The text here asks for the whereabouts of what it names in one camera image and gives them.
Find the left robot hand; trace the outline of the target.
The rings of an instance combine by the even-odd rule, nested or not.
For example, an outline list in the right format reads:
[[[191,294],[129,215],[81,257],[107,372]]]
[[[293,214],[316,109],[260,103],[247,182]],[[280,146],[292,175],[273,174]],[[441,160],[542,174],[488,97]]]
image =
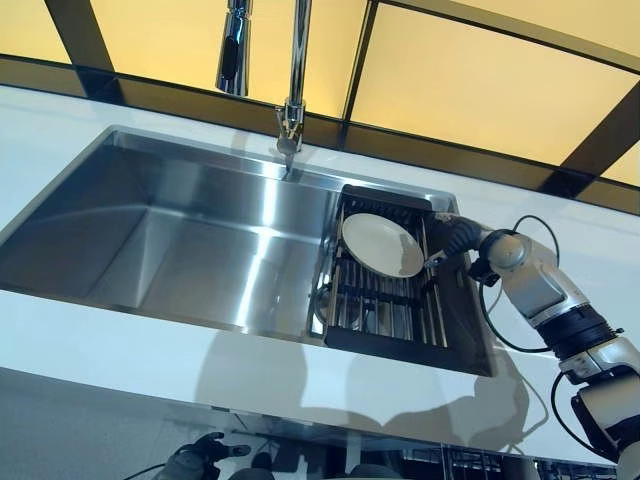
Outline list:
[[[193,443],[179,447],[154,476],[160,480],[218,479],[221,470],[216,463],[233,457],[243,457],[251,452],[249,445],[226,445],[224,434],[213,432]]]

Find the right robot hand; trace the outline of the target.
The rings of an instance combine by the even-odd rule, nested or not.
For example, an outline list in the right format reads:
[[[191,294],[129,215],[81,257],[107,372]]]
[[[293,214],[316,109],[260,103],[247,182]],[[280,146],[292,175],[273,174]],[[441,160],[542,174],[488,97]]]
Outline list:
[[[432,213],[427,219],[426,228],[429,233],[446,238],[446,241],[439,251],[425,259],[425,268],[436,268],[458,254],[478,250],[489,232],[486,226],[477,221],[446,212]]]

